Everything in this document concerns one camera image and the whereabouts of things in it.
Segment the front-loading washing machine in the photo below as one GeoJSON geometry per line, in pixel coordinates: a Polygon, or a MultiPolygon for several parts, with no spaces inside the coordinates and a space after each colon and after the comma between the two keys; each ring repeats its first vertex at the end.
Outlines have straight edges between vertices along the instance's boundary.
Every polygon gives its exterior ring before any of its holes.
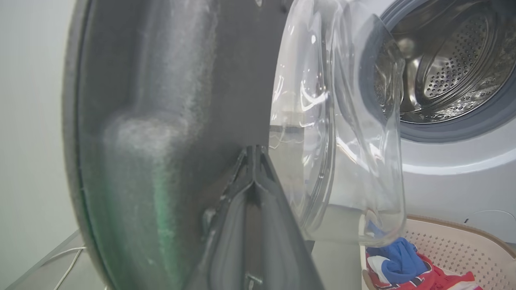
{"type": "Polygon", "coordinates": [[[342,212],[358,210],[374,244],[399,231],[405,206],[516,242],[514,2],[295,3],[269,154],[307,236],[345,239],[342,212]]]}

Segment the transparent door glass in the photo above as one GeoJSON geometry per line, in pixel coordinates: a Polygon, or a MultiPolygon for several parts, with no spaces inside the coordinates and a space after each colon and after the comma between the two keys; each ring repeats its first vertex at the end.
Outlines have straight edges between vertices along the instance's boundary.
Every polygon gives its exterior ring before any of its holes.
{"type": "Polygon", "coordinates": [[[382,246],[399,236],[403,68],[392,36],[360,2],[292,4],[269,155],[306,238],[382,246]]]}

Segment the laundry basket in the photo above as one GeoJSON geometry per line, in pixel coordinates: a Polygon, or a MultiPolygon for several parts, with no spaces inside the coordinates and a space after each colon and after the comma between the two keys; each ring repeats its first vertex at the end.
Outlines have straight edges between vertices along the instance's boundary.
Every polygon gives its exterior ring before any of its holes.
{"type": "MultiPolygon", "coordinates": [[[[452,222],[409,216],[405,238],[437,267],[458,275],[471,271],[483,290],[516,289],[516,253],[491,234],[452,222]]],[[[363,278],[367,288],[375,290],[367,270],[363,278]]]]}

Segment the white wall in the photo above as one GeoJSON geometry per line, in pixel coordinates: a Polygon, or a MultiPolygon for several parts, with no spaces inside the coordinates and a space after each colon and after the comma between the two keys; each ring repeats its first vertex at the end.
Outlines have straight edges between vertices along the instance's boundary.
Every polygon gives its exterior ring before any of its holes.
{"type": "Polygon", "coordinates": [[[61,141],[73,0],[0,0],[0,289],[77,230],[61,141]]]}

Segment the pile of laundry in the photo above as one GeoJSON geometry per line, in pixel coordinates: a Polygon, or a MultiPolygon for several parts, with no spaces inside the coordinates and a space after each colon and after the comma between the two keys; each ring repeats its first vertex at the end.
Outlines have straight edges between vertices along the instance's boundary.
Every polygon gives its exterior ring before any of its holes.
{"type": "Polygon", "coordinates": [[[459,276],[434,266],[404,238],[386,247],[367,248],[366,256],[369,276],[378,290],[482,290],[473,273],[459,276]]]}

